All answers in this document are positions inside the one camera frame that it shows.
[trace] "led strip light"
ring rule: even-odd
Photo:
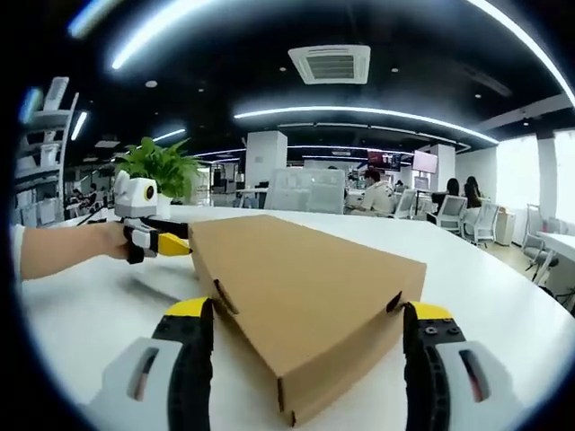
[[[426,123],[435,124],[437,126],[442,126],[444,128],[452,128],[453,130],[458,130],[464,132],[471,136],[479,137],[485,141],[491,142],[492,144],[498,144],[499,141],[490,136],[484,135],[479,132],[470,130],[469,128],[462,128],[457,124],[447,123],[446,121],[441,121],[440,119],[431,119],[429,117],[422,117],[421,115],[408,114],[405,112],[398,112],[396,110],[379,110],[376,108],[360,108],[354,106],[294,106],[290,108],[277,108],[275,110],[256,110],[254,112],[245,112],[243,114],[234,115],[235,119],[248,119],[252,117],[260,117],[262,115],[272,115],[272,114],[283,114],[287,112],[310,112],[310,111],[342,111],[342,112],[362,112],[366,114],[377,114],[377,115],[389,115],[392,117],[401,117],[403,119],[416,119],[418,121],[424,121]]]

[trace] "white pillar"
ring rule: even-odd
[[[248,134],[245,155],[245,187],[255,187],[271,180],[271,173],[285,168],[288,159],[288,137],[278,131]]]
[[[429,188],[433,191],[446,190],[447,181],[456,177],[456,150],[453,146],[435,145],[429,152],[438,157],[438,169],[435,175],[431,175]]]

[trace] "cardboard box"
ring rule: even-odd
[[[403,314],[386,307],[419,300],[425,279],[423,263],[270,215],[191,224],[190,246],[200,283],[276,376],[292,427],[395,345]]]

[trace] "screen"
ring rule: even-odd
[[[380,153],[378,151],[367,152],[367,165],[370,168],[379,168],[385,171],[399,172],[402,168],[402,156],[400,154]]]
[[[438,157],[434,154],[415,151],[413,153],[413,170],[435,173],[438,169]]]

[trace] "ceiling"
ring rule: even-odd
[[[160,136],[179,128],[185,128],[185,134],[159,144],[188,137],[184,146],[188,154],[201,154],[243,148],[249,132],[280,129],[289,145],[408,152],[436,142],[453,145],[457,151],[493,145],[452,128],[365,112],[234,118],[242,112],[294,106],[399,111],[470,128],[497,140],[575,126],[575,110],[567,107],[496,128],[477,128],[485,120],[561,94],[562,88],[515,35],[465,0],[212,0],[152,38],[120,69],[113,69],[113,58],[128,37],[172,2],[115,2],[80,40],[69,37],[66,26],[83,2],[54,2],[58,9],[46,13],[46,37],[36,52],[43,66],[32,75],[31,84],[47,89],[53,76],[70,76],[63,103],[79,92],[78,109],[88,112],[79,137],[68,144],[67,165],[82,164],[86,157],[106,163],[142,136]],[[491,3],[540,44],[573,88],[575,40],[568,34],[575,20],[572,1]],[[371,47],[367,84],[303,83],[288,51],[328,44]],[[157,81],[157,86],[146,87],[149,80]],[[294,123],[308,125],[279,128]],[[102,139],[120,144],[94,147]]]

